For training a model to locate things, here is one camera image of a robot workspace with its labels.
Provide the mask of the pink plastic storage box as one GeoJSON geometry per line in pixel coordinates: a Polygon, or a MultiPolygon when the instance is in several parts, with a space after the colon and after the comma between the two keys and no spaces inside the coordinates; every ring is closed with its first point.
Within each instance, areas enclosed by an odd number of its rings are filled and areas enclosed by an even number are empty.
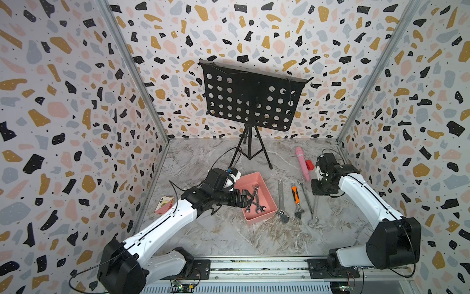
{"type": "Polygon", "coordinates": [[[251,173],[249,175],[242,176],[236,183],[235,188],[242,190],[247,190],[253,194],[254,185],[259,184],[259,199],[260,203],[266,207],[265,212],[257,214],[256,204],[254,203],[251,206],[251,212],[245,213],[245,208],[242,210],[244,218],[248,225],[253,225],[262,221],[266,221],[269,218],[275,216],[278,208],[274,202],[271,193],[268,190],[266,183],[264,182],[260,172],[251,173]]]}

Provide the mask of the large silver adjustable wrench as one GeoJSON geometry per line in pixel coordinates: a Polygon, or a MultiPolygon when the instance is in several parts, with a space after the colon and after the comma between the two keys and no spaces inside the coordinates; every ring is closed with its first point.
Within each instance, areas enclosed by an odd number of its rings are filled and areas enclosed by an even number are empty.
{"type": "Polygon", "coordinates": [[[278,180],[277,185],[278,185],[278,192],[279,192],[279,207],[278,207],[278,210],[276,212],[276,215],[278,215],[280,217],[281,221],[284,224],[287,224],[290,220],[290,216],[285,211],[283,181],[278,180]]]}

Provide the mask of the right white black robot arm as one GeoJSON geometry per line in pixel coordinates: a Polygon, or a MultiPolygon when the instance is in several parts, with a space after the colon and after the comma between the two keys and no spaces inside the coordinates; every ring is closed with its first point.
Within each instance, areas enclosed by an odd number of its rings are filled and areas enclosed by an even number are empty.
{"type": "Polygon", "coordinates": [[[394,271],[396,267],[418,263],[420,223],[385,202],[354,166],[320,158],[317,178],[312,179],[311,186],[316,196],[335,197],[343,191],[363,212],[373,229],[366,244],[329,251],[327,261],[331,273],[352,267],[394,271]]]}

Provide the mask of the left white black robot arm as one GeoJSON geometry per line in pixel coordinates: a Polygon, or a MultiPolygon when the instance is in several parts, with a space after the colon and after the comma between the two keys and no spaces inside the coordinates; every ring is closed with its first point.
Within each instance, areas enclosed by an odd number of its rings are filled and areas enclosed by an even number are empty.
{"type": "Polygon", "coordinates": [[[185,190],[177,204],[158,220],[134,236],[111,240],[96,265],[97,279],[108,294],[139,294],[148,284],[161,279],[185,279],[194,275],[194,257],[177,247],[167,254],[155,253],[178,231],[204,212],[215,214],[220,207],[247,208],[254,196],[235,189],[236,180],[224,177],[221,183],[202,182],[185,190]]]}

